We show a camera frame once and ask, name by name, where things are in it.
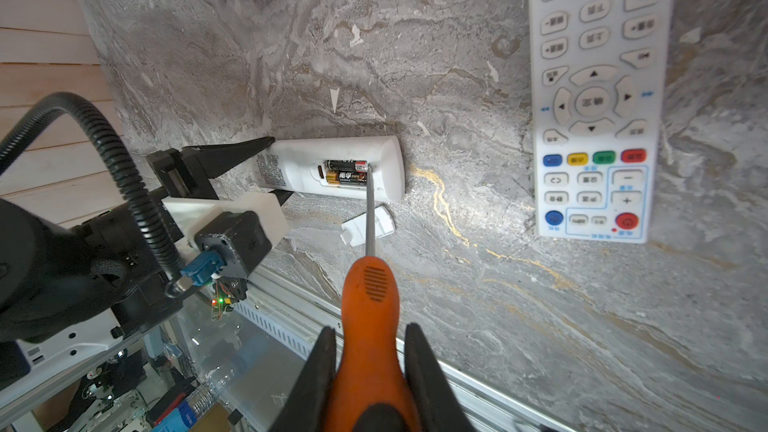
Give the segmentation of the black gold AAA battery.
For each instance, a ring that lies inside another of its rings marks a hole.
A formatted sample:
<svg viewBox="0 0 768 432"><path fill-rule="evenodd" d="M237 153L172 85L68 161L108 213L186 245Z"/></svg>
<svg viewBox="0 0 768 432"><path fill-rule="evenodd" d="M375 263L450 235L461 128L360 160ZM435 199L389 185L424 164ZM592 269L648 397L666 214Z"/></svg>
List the black gold AAA battery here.
<svg viewBox="0 0 768 432"><path fill-rule="evenodd" d="M329 170L326 181L331 185L362 187L367 184L367 173Z"/></svg>

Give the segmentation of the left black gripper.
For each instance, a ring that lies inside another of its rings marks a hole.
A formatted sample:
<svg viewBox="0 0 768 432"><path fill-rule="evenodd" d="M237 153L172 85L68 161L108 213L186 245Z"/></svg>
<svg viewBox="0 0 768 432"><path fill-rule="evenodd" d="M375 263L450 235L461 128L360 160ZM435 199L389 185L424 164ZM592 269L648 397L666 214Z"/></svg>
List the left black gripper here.
<svg viewBox="0 0 768 432"><path fill-rule="evenodd" d="M275 142L271 136L232 144L188 146L149 154L146 160L167 194L173 198L218 200L210 179L255 157ZM283 206L294 194L270 191Z"/></svg>

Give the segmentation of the white battery cover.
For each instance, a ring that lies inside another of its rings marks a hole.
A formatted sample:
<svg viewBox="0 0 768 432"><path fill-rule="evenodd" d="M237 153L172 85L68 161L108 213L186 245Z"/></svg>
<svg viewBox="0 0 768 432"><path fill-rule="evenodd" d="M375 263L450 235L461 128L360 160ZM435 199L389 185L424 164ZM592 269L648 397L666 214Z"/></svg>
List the white battery cover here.
<svg viewBox="0 0 768 432"><path fill-rule="evenodd" d="M392 235L396 228L393 217L384 205L374 209L374 230L377 239ZM368 217L363 213L341 224L340 238L345 245L357 247L367 239Z"/></svg>

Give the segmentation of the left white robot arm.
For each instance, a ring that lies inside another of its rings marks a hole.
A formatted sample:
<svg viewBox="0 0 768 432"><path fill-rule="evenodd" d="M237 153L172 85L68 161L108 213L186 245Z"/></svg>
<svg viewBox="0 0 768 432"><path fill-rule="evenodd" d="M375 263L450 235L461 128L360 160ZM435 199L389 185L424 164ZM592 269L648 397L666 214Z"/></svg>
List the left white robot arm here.
<svg viewBox="0 0 768 432"><path fill-rule="evenodd" d="M82 360L79 323L112 311L107 340L146 330L212 281L237 298L247 277L281 240L289 192L270 187L265 211L216 201L189 234L199 256L177 279L165 276L128 207L71 229L10 202L1 205L1 384L34 388Z"/></svg>

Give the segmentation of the orange handled screwdriver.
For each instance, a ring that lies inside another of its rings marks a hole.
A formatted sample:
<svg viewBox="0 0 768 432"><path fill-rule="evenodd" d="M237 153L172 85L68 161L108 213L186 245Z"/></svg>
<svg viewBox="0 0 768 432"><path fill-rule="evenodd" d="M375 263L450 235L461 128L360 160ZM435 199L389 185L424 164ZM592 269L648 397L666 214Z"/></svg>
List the orange handled screwdriver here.
<svg viewBox="0 0 768 432"><path fill-rule="evenodd" d="M340 364L326 402L325 431L419 431L419 414L396 348L400 298L393 272L376 256L373 180L367 182L365 254L343 292Z"/></svg>

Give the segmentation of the black AAA battery upper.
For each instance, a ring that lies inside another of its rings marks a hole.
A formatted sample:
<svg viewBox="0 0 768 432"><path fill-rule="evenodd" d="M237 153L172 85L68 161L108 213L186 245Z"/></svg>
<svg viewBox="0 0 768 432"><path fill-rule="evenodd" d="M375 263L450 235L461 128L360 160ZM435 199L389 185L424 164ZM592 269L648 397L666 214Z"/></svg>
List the black AAA battery upper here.
<svg viewBox="0 0 768 432"><path fill-rule="evenodd" d="M364 160L326 160L325 167L329 171L367 173L368 162Z"/></svg>

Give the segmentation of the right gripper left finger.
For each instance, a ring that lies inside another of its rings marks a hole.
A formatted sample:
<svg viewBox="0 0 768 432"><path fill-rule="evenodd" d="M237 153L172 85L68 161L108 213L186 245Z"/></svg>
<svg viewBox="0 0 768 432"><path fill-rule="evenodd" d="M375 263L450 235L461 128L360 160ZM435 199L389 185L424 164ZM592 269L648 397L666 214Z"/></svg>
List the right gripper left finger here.
<svg viewBox="0 0 768 432"><path fill-rule="evenodd" d="M336 373L336 333L324 327L270 432L316 432L323 427L325 407Z"/></svg>

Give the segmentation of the aluminium mounting rail front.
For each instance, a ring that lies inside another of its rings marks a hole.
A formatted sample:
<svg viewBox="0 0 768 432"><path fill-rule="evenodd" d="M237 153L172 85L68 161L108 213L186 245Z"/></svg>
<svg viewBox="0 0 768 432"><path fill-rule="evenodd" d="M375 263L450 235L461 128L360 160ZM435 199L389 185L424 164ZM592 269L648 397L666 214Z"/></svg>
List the aluminium mounting rail front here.
<svg viewBox="0 0 768 432"><path fill-rule="evenodd" d="M305 363L272 431L568 431L570 425L439 361L416 323L397 337L400 300L380 259L350 269L331 306L273 272L240 307Z"/></svg>

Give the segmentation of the white remote control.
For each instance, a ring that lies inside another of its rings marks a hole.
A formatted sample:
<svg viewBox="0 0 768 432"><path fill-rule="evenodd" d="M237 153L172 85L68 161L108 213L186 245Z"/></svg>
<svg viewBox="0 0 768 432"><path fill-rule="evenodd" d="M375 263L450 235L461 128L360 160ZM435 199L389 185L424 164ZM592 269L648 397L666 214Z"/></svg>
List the white remote control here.
<svg viewBox="0 0 768 432"><path fill-rule="evenodd" d="M529 0L541 236L648 239L672 0Z"/></svg>
<svg viewBox="0 0 768 432"><path fill-rule="evenodd" d="M395 136L277 140L255 156L261 188L396 203L405 195L405 167Z"/></svg>

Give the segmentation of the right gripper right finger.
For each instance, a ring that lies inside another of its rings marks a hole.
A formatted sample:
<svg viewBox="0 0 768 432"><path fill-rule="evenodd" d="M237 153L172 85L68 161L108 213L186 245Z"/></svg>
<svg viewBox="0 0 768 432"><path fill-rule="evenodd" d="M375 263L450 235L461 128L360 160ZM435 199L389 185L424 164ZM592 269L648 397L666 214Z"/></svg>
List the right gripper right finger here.
<svg viewBox="0 0 768 432"><path fill-rule="evenodd" d="M421 327L405 329L405 377L413 395L423 431L473 432Z"/></svg>

